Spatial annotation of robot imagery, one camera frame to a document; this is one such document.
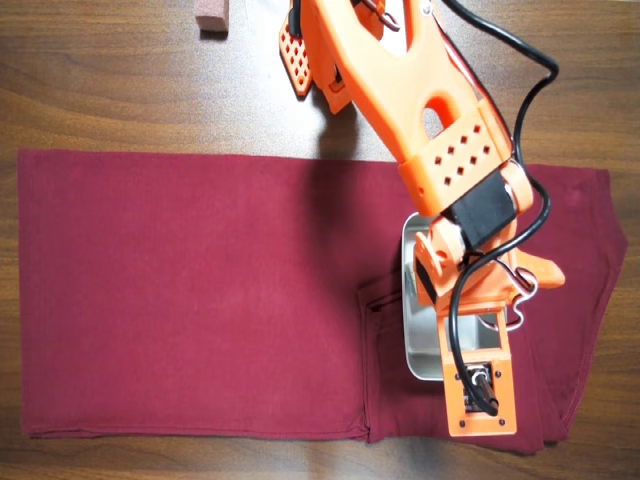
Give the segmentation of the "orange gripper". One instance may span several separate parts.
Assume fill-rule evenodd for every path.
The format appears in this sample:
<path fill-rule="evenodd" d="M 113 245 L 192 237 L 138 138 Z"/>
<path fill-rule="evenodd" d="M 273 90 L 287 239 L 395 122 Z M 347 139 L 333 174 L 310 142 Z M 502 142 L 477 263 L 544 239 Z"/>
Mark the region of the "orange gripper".
<path fill-rule="evenodd" d="M 414 234 L 414 276 L 418 303 L 432 307 L 438 314 L 449 311 L 456 281 L 464 269 L 479 258 L 469 253 L 459 226 L 447 219 L 437 219 L 433 226 Z M 517 250 L 517 287 L 532 291 L 564 285 L 565 275 L 549 259 Z M 462 287 L 459 307 L 463 313 L 504 305 L 515 292 L 507 272 L 491 262 L 471 274 Z"/>

